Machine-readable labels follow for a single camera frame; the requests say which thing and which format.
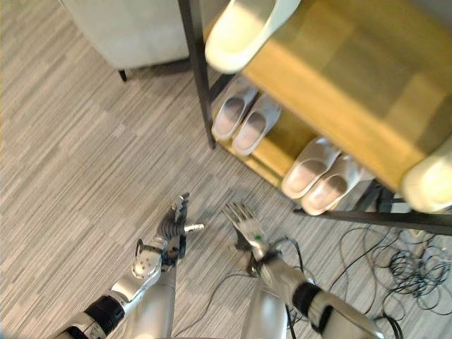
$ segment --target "black joint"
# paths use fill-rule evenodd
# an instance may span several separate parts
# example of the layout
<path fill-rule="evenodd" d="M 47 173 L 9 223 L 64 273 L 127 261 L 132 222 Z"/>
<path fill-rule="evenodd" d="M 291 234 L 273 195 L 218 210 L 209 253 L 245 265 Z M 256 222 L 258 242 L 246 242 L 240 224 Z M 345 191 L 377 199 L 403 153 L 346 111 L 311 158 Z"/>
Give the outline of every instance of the black joint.
<path fill-rule="evenodd" d="M 308 317 L 308 311 L 312 300 L 320 291 L 322 291 L 322 289 L 319 286 L 311 284 L 310 282 L 303 282 L 295 290 L 292 297 L 292 303 L 304 316 Z"/>
<path fill-rule="evenodd" d="M 272 260 L 279 257 L 281 254 L 280 251 L 274 250 L 274 251 L 268 251 L 265 256 L 262 257 L 262 259 L 259 261 L 259 264 L 263 265 L 266 263 L 270 263 Z"/>
<path fill-rule="evenodd" d="M 72 326 L 66 332 L 74 339 L 89 339 L 79 328 Z"/>
<path fill-rule="evenodd" d="M 328 306 L 323 310 L 322 316 L 319 321 L 319 326 L 315 326 L 313 323 L 311 324 L 311 327 L 314 331 L 317 333 L 322 334 L 323 330 L 326 327 L 326 324 L 328 323 L 328 320 L 330 319 L 331 312 L 333 311 L 333 307 Z"/>
<path fill-rule="evenodd" d="M 120 303 L 107 295 L 88 306 L 85 313 L 99 324 L 105 335 L 109 335 L 124 318 L 124 309 Z"/>

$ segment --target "white slipper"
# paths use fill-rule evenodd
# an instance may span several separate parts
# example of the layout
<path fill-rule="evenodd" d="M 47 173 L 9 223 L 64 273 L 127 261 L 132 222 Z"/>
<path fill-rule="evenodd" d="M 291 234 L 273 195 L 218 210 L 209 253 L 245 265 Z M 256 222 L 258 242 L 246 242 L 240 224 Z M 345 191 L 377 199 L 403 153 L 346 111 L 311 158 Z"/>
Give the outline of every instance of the white slipper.
<path fill-rule="evenodd" d="M 231 83 L 226 92 L 227 99 L 212 126 L 212 134 L 217 140 L 227 140 L 232 137 L 256 95 L 257 88 L 245 78 L 238 78 Z"/>
<path fill-rule="evenodd" d="M 246 117 L 232 147 L 239 155 L 250 155 L 280 118 L 281 107 L 263 94 Z"/>
<path fill-rule="evenodd" d="M 333 166 L 302 198 L 302 207 L 310 215 L 319 215 L 336 203 L 359 182 L 361 167 L 349 155 L 342 154 Z"/>
<path fill-rule="evenodd" d="M 282 180 L 282 192 L 291 199 L 301 198 L 330 169 L 339 153 L 324 137 L 309 142 Z"/>
<path fill-rule="evenodd" d="M 237 73 L 295 12 L 301 0 L 231 0 L 206 42 L 207 62 Z"/>
<path fill-rule="evenodd" d="M 401 191 L 419 212 L 433 213 L 452 206 L 452 136 L 403 176 Z"/>

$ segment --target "gray striped carpet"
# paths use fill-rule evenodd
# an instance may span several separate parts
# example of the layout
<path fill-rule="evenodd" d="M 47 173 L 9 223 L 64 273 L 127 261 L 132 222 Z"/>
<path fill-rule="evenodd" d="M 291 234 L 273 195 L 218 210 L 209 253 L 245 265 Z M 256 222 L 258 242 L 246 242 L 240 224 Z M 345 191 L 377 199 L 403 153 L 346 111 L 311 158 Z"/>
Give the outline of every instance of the gray striped carpet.
<path fill-rule="evenodd" d="M 185 63 L 132 70 L 122 83 L 57 0 L 5 0 L 1 14 L 5 338 L 45 338 L 97 298 L 129 267 L 135 241 L 150 238 L 184 191 L 191 192 L 190 218 L 207 228 L 189 238 L 180 262 L 174 332 L 197 317 L 219 278 L 244 265 L 219 213 L 231 200 L 255 208 L 268 238 L 297 239 L 319 285 L 331 284 L 341 270 L 338 240 L 356 225 L 294 215 L 258 175 L 223 149 L 210 150 Z M 360 237 L 347 238 L 348 261 L 361 253 Z M 295 264 L 294 251 L 286 258 Z M 233 279 L 184 335 L 239 338 L 253 281 Z M 360 262 L 348 300 L 365 309 L 372 288 Z M 410 298 L 404 303 L 406 338 L 452 338 L 450 316 L 420 311 Z M 378 303 L 371 313 L 380 311 Z M 298 338 L 317 338 L 305 323 L 295 330 Z"/>

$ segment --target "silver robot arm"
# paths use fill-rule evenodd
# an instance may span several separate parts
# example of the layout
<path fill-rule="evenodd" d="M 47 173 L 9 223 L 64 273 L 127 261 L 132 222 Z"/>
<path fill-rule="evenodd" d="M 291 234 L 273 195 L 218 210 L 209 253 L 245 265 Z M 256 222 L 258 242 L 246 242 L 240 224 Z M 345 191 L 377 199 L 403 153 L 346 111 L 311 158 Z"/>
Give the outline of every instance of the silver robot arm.
<path fill-rule="evenodd" d="M 223 213 L 234 226 L 238 249 L 250 250 L 261 279 L 287 304 L 296 307 L 323 339 L 384 339 L 376 324 L 331 293 L 310 283 L 303 272 L 284 262 L 266 242 L 252 210 L 229 204 Z"/>
<path fill-rule="evenodd" d="M 188 196 L 184 194 L 177 199 L 149 244 L 138 241 L 135 258 L 125 274 L 51 339 L 105 339 L 130 315 L 146 290 L 159 280 L 162 255 L 171 238 L 204 228 L 202 224 L 185 225 Z"/>

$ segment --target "metal forearm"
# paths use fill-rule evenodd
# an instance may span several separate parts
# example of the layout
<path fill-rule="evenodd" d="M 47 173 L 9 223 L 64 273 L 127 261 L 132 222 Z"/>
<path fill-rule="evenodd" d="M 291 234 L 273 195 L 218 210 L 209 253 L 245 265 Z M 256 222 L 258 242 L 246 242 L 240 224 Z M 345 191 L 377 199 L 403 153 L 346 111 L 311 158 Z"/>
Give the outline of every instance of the metal forearm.
<path fill-rule="evenodd" d="M 373 321 L 308 282 L 299 269 L 287 265 L 280 257 L 263 263 L 261 278 L 286 304 L 298 308 L 324 339 L 384 338 Z"/>

